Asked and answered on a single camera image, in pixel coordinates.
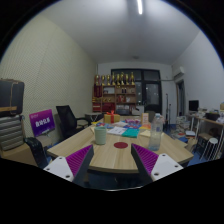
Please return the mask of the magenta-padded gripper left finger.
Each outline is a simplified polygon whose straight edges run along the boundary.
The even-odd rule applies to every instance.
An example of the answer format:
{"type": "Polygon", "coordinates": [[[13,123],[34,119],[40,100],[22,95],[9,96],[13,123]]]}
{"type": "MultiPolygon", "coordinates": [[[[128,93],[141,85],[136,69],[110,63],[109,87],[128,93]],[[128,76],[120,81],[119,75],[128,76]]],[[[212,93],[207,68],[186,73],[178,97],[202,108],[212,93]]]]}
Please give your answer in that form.
{"type": "Polygon", "coordinates": [[[93,145],[89,145],[67,157],[58,156],[44,170],[76,185],[85,187],[84,178],[93,155],[93,145]]]}

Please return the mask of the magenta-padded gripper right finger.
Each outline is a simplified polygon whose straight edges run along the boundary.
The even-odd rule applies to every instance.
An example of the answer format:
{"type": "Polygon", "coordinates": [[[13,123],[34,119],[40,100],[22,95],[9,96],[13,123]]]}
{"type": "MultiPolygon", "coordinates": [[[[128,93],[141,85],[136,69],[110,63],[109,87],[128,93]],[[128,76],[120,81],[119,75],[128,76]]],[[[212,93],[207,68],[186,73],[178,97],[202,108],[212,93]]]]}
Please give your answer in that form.
{"type": "Polygon", "coordinates": [[[131,154],[137,165],[143,185],[150,184],[183,169],[166,153],[158,155],[134,143],[131,144],[131,154]]]}

